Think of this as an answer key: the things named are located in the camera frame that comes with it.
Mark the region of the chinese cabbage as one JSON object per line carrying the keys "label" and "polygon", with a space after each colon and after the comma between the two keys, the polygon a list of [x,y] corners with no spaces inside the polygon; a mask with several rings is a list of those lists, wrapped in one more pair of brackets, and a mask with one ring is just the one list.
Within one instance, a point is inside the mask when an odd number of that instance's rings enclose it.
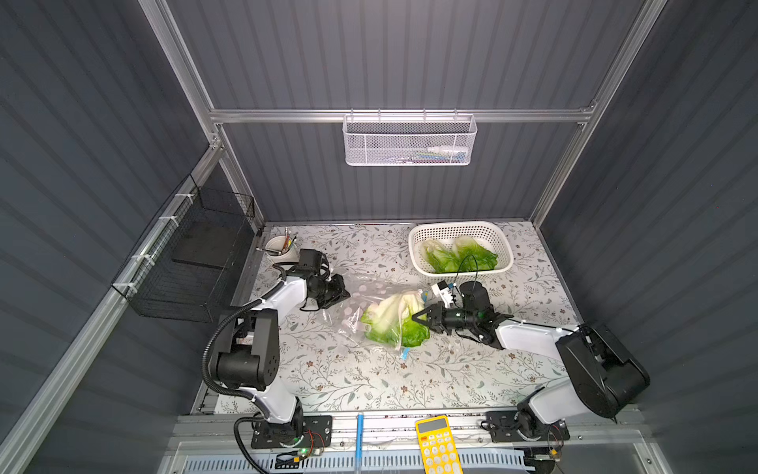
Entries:
{"label": "chinese cabbage", "polygon": [[459,271],[462,273],[492,271],[499,262],[498,254],[483,247],[471,236],[456,237],[452,250],[459,260]]}
{"label": "chinese cabbage", "polygon": [[422,256],[436,274],[455,273],[460,265],[457,255],[434,239],[422,242]]}
{"label": "chinese cabbage", "polygon": [[396,350],[420,347],[430,338],[430,329],[412,320],[426,306],[419,290],[399,292],[371,303],[359,321],[368,330],[366,337]]}

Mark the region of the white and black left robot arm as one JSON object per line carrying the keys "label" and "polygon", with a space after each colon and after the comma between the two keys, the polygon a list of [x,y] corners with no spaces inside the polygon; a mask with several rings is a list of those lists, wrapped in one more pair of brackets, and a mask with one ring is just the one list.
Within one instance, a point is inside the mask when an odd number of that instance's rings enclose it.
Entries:
{"label": "white and black left robot arm", "polygon": [[317,250],[304,249],[298,261],[274,268],[280,272],[276,284],[218,324],[203,350],[201,378],[219,395],[252,402],[257,422],[278,442],[292,444],[303,436],[305,422],[301,401],[278,380],[280,322],[295,310],[328,309],[349,299],[349,292]]}

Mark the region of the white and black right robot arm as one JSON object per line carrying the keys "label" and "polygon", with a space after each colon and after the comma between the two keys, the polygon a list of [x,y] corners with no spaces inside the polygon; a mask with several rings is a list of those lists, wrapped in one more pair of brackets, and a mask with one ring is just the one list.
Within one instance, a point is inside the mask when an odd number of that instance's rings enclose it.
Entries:
{"label": "white and black right robot arm", "polygon": [[459,290],[440,282],[432,290],[441,300],[414,313],[414,322],[448,336],[464,330],[465,339],[555,359],[566,370],[515,409],[485,420],[483,429],[493,436],[502,430],[525,442],[541,442],[560,436],[560,424],[573,416],[592,413],[613,420],[651,385],[647,370],[602,323],[559,327],[518,321],[495,311],[480,282],[464,282]]}

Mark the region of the white cup pen holder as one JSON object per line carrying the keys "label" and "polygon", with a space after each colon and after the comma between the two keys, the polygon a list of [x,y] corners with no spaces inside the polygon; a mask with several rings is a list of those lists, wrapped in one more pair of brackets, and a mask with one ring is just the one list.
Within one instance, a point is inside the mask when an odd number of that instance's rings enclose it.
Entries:
{"label": "white cup pen holder", "polygon": [[284,232],[274,235],[257,250],[264,254],[272,264],[297,263],[299,261],[299,249],[297,247],[297,235],[288,227]]}

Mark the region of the yellow calculator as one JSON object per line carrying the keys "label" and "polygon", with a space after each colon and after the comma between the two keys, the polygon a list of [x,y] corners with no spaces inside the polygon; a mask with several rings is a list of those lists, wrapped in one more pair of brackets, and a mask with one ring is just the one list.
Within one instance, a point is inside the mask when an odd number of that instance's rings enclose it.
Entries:
{"label": "yellow calculator", "polygon": [[416,422],[416,433],[425,474],[462,474],[455,438],[446,416]]}

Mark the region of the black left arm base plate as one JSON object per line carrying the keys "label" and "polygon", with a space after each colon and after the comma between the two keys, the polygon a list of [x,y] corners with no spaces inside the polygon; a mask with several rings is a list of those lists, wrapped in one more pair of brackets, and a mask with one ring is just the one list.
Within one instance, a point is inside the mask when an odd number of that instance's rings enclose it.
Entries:
{"label": "black left arm base plate", "polygon": [[305,416],[289,424],[253,423],[250,448],[278,450],[279,448],[328,448],[331,445],[334,418]]}

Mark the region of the white perforated plastic basket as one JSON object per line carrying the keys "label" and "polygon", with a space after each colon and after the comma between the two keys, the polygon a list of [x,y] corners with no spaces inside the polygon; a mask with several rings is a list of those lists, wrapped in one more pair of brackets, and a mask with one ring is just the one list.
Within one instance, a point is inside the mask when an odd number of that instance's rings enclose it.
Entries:
{"label": "white perforated plastic basket", "polygon": [[[462,273],[458,270],[450,274],[436,274],[422,256],[422,242],[434,239],[452,250],[456,237],[471,236],[479,244],[499,255],[497,268],[492,271]],[[495,224],[487,221],[462,221],[422,224],[414,227],[408,237],[409,254],[414,269],[425,278],[483,278],[504,274],[514,264],[514,253],[505,233]]]}

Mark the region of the blue pen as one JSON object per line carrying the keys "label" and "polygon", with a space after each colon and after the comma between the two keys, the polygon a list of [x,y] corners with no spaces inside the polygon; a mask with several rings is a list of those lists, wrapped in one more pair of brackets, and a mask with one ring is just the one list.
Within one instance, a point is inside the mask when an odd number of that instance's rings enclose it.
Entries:
{"label": "blue pen", "polygon": [[355,432],[355,458],[353,460],[353,473],[361,474],[362,469],[362,438],[363,438],[364,414],[356,415],[356,432]]}

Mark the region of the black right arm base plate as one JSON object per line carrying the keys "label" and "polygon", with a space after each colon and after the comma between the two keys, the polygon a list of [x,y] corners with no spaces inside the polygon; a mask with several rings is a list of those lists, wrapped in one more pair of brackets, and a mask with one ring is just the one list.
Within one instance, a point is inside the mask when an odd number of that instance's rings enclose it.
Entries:
{"label": "black right arm base plate", "polygon": [[565,421],[552,425],[540,422],[526,411],[499,410],[485,412],[480,428],[486,431],[493,442],[558,442],[570,439]]}

